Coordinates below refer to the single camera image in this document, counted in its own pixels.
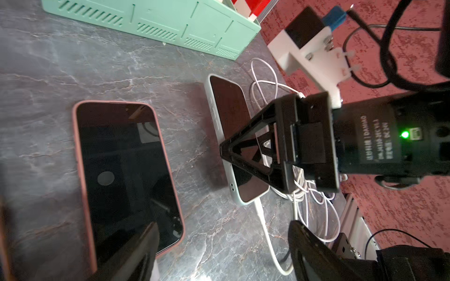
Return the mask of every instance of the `phone screen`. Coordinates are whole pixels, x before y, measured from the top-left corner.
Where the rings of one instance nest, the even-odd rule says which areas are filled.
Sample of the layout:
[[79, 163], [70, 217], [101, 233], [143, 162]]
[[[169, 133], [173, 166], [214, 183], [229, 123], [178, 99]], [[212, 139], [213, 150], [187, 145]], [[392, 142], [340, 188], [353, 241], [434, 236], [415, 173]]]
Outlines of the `phone screen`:
[[154, 221], [158, 252], [175, 244], [183, 225], [153, 110], [88, 102], [76, 118], [97, 265]]
[[[247, 102], [239, 85], [217, 76], [211, 76], [210, 83], [224, 137], [227, 139], [249, 123], [251, 118]], [[257, 153], [260, 153], [258, 147], [242, 149], [242, 156], [249, 160], [254, 159]], [[249, 202], [267, 191], [268, 185], [250, 173], [235, 165], [233, 165], [233, 172], [242, 201]]]

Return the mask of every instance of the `white phone case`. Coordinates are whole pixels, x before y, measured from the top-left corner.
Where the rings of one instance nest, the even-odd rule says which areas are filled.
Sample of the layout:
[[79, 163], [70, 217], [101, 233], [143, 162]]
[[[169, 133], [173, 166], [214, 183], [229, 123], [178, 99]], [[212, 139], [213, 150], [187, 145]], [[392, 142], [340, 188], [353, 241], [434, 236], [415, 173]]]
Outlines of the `white phone case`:
[[[212, 86], [211, 86], [211, 82], [210, 82], [211, 76], [215, 76], [215, 77], [227, 80], [228, 82], [233, 83], [237, 86], [239, 86], [239, 84], [234, 83], [233, 81], [230, 81], [228, 79], [225, 79], [225, 78], [223, 78], [219, 75], [215, 75], [215, 74], [209, 74], [204, 83], [206, 96], [208, 98], [209, 110], [211, 111], [212, 122], [214, 123], [214, 129], [216, 131], [217, 142], [219, 144], [221, 144], [225, 140], [225, 136], [224, 136], [224, 132], [222, 129], [221, 119], [219, 117], [219, 112], [217, 110], [216, 99], [214, 98], [214, 93], [212, 91]], [[264, 192], [262, 192], [261, 194], [259, 194], [258, 196], [254, 197], [248, 201], [243, 201], [239, 194], [239, 187], [236, 183], [236, 178], [234, 177], [233, 165], [230, 162], [225, 161], [223, 159], [222, 159], [222, 161], [223, 161], [224, 168], [225, 168], [225, 175], [226, 175], [226, 178], [228, 181], [229, 191], [231, 193], [231, 197], [233, 198], [233, 201], [236, 204], [248, 205], [248, 204], [252, 203], [256, 198], [261, 197], [262, 195], [266, 194], [269, 191], [270, 187], [263, 181], [257, 180], [256, 182], [253, 181], [252, 183], [248, 182], [246, 184], [249, 184], [249, 183], [250, 184], [264, 184], [267, 186], [267, 189]]]

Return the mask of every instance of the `pink carpet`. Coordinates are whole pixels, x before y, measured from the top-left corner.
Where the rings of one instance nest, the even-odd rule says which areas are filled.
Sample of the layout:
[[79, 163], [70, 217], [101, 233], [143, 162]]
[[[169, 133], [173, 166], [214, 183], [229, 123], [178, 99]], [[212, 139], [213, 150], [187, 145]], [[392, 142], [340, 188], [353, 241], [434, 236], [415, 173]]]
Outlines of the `pink carpet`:
[[[324, 16], [333, 6], [344, 10], [351, 4], [367, 23], [386, 24], [398, 4], [396, 0], [326, 1], [280, 0], [261, 24], [266, 43], [287, 26], [306, 6], [311, 6], [319, 16]], [[400, 20], [402, 26], [440, 27], [444, 0], [413, 1]], [[358, 26], [348, 19], [333, 32], [334, 45], [342, 46], [346, 36]], [[375, 31], [380, 37], [383, 29]], [[445, 81], [434, 70], [438, 32], [396, 31], [391, 41], [391, 51], [397, 59], [399, 73], [411, 81], [425, 84]], [[381, 83], [386, 78], [379, 63], [379, 47], [364, 32], [356, 34], [347, 46], [355, 50], [353, 65], [360, 64], [357, 75], [369, 83]], [[318, 89], [300, 70], [284, 76], [287, 84], [305, 95]], [[339, 84], [345, 103], [404, 92], [388, 85], [380, 89], [365, 88], [352, 79]], [[349, 175], [343, 184], [344, 192], [351, 192], [364, 214], [372, 232], [383, 228], [398, 228], [411, 233], [429, 245], [450, 251], [450, 178], [427, 177], [406, 191], [390, 191], [378, 186], [374, 177]], [[382, 248], [397, 244], [419, 246], [406, 235], [386, 232], [378, 235]]]

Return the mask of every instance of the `blue connector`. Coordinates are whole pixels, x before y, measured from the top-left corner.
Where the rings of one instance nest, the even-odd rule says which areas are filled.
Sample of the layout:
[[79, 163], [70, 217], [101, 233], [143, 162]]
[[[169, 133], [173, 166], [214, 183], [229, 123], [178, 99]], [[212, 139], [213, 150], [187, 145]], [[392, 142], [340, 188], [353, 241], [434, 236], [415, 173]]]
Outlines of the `blue connector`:
[[334, 6], [331, 11], [322, 18], [325, 26], [329, 26], [331, 31], [344, 23], [347, 13], [339, 6]]

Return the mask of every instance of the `gray marble surface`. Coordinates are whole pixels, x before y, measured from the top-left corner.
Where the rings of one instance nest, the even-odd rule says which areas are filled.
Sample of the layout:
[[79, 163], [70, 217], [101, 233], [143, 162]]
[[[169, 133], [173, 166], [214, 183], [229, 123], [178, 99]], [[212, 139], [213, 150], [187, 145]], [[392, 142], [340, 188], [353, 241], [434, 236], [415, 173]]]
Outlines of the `gray marble surface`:
[[[0, 186], [17, 278], [89, 275], [71, 109], [100, 99], [157, 112], [186, 225], [181, 245], [158, 260], [162, 280], [294, 280], [273, 266], [253, 205], [231, 200], [203, 89], [216, 73], [250, 103], [253, 57], [276, 69], [260, 35], [231, 61], [55, 16], [39, 0], [0, 0]], [[281, 257], [290, 203], [269, 192], [262, 204]]]

